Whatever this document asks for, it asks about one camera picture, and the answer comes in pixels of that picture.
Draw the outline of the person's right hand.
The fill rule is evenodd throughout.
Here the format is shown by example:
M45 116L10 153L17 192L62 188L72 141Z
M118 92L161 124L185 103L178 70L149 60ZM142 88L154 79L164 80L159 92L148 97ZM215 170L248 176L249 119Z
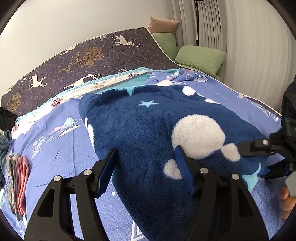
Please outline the person's right hand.
M285 222L291 214L295 206L295 197L290 197L290 193L287 187L283 186L278 193L280 199L280 217L281 221Z

